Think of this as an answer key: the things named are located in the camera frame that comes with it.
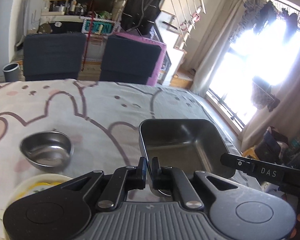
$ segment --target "cartoon bear tablecloth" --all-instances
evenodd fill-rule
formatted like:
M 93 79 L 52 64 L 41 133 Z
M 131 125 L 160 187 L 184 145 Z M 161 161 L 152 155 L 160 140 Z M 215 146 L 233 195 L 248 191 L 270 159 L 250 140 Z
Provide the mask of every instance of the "cartoon bear tablecloth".
M 141 156 L 138 126 L 149 118 L 213 120 L 186 91 L 112 82 L 55 80 L 0 84 L 0 209 L 23 180 L 42 173 L 19 150 L 33 133 L 57 130 L 74 143 L 70 165 L 61 173 L 77 177 L 95 169 L 111 174 L 137 165 Z M 221 133 L 229 152 L 238 154 Z M 260 189 L 254 178 L 233 179 Z M 129 194 L 134 201 L 157 201 L 149 187 Z

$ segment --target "trash can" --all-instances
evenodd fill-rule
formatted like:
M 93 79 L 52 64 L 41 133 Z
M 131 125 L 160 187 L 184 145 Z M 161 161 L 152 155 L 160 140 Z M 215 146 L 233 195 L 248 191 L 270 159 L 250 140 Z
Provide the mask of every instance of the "trash can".
M 6 82 L 15 82 L 19 80 L 20 66 L 17 62 L 9 63 L 2 69 Z

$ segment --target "stainless steel tray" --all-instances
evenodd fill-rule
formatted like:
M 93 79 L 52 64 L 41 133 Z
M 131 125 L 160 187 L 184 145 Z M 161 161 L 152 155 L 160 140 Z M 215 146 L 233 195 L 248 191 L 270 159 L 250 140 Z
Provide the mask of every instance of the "stainless steel tray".
M 228 179 L 235 173 L 235 169 L 221 164 L 220 157 L 228 149 L 208 120 L 148 119 L 140 124 L 139 135 L 150 176 L 153 157 L 158 157 L 161 166 L 180 168 L 189 176 L 199 170 Z

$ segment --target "pink fabric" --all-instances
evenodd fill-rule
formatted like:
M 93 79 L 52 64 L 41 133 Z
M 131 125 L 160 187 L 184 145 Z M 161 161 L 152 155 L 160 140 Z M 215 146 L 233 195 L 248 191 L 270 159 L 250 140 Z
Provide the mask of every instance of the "pink fabric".
M 131 35 L 129 33 L 113 33 L 113 34 L 124 37 L 124 38 L 127 38 L 127 39 L 130 39 L 130 40 L 133 40 L 133 41 L 139 41 L 139 42 L 146 43 L 146 44 L 153 44 L 153 45 L 160 46 L 161 53 L 160 53 L 160 55 L 158 57 L 158 60 L 155 64 L 152 75 L 151 75 L 151 77 L 148 78 L 148 81 L 147 81 L 148 86 L 155 86 L 155 84 L 158 81 L 158 76 L 159 76 L 160 69 L 161 69 L 161 66 L 162 66 L 162 63 L 163 63 L 163 60 L 164 60 L 164 56 L 166 54 L 167 45 L 164 44 L 164 43 L 158 42 L 158 41 L 153 41 L 153 40 L 148 39 L 148 38 Z

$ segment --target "beige curtain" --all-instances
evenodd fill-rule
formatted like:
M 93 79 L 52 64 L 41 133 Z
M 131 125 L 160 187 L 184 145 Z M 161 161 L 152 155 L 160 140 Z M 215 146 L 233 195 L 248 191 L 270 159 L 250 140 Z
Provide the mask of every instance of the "beige curtain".
M 300 133 L 300 52 L 275 95 L 281 101 L 279 106 L 270 113 L 267 108 L 258 110 L 239 135 L 242 151 L 257 144 L 268 126 L 274 126 L 289 139 Z
M 191 91 L 204 97 L 223 56 L 230 46 L 229 37 L 241 20 L 243 0 L 224 0 L 223 7 L 211 21 L 189 66 L 197 69 Z

